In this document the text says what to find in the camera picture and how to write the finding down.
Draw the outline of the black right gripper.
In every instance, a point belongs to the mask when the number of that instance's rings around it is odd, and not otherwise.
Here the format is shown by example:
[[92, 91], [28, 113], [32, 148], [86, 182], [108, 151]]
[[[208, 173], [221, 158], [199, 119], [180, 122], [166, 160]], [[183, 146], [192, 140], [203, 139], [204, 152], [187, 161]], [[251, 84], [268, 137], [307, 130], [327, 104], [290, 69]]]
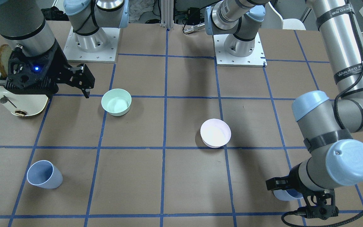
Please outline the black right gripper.
[[69, 65], [57, 41], [38, 56], [25, 56], [24, 48], [16, 45], [9, 58], [6, 90], [19, 95], [52, 96], [59, 91], [59, 84], [76, 87], [89, 99], [95, 77], [84, 63]]

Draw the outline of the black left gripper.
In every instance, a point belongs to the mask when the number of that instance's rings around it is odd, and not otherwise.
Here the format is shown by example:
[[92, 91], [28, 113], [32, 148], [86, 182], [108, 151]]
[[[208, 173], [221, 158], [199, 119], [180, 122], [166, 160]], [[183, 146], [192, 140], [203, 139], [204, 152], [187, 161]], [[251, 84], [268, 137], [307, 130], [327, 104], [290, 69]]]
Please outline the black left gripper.
[[298, 177], [293, 176], [268, 179], [266, 180], [266, 187], [267, 190], [272, 191], [293, 189], [300, 193], [306, 205], [294, 211], [295, 215], [327, 220], [330, 217], [337, 217], [339, 214], [333, 189], [311, 190], [301, 183]]

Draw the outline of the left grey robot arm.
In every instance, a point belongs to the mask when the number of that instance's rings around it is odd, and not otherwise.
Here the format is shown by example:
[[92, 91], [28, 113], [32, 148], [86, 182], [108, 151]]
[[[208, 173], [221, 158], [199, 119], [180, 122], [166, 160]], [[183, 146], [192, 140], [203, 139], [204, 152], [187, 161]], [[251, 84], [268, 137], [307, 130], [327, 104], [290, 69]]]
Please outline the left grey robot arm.
[[[293, 167], [285, 177], [266, 181], [267, 190], [296, 192], [305, 206], [288, 215], [326, 220], [338, 216], [334, 190], [363, 182], [363, 143], [352, 134], [363, 131], [363, 37], [348, 0], [307, 0], [317, 19], [334, 73], [338, 95], [331, 102], [325, 92], [307, 92], [291, 105], [304, 145], [311, 157]], [[335, 223], [341, 226], [359, 214]]]

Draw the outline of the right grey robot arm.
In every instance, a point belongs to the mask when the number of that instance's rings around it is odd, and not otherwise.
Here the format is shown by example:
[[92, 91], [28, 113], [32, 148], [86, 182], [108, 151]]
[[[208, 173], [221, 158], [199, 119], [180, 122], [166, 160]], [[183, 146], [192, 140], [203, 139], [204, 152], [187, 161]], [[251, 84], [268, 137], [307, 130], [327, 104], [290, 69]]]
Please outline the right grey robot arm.
[[[108, 45], [104, 28], [125, 28], [129, 21], [128, 0], [65, 0], [65, 13], [72, 24], [74, 43], [83, 52]], [[71, 66], [56, 40], [43, 11], [34, 0], [0, 0], [0, 35], [7, 45], [0, 65], [0, 86], [16, 95], [51, 98], [59, 84], [80, 89], [89, 98], [95, 78], [84, 63]]]

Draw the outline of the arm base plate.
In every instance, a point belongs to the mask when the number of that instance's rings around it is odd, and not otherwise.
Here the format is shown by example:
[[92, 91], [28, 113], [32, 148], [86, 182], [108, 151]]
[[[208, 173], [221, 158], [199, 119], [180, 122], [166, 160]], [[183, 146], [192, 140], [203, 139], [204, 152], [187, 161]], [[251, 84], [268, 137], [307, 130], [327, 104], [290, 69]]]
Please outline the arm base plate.
[[267, 60], [259, 33], [254, 40], [245, 42], [232, 34], [213, 36], [216, 64], [228, 67], [266, 67]]
[[81, 36], [69, 32], [62, 48], [69, 62], [116, 63], [120, 28], [100, 28], [95, 34]]

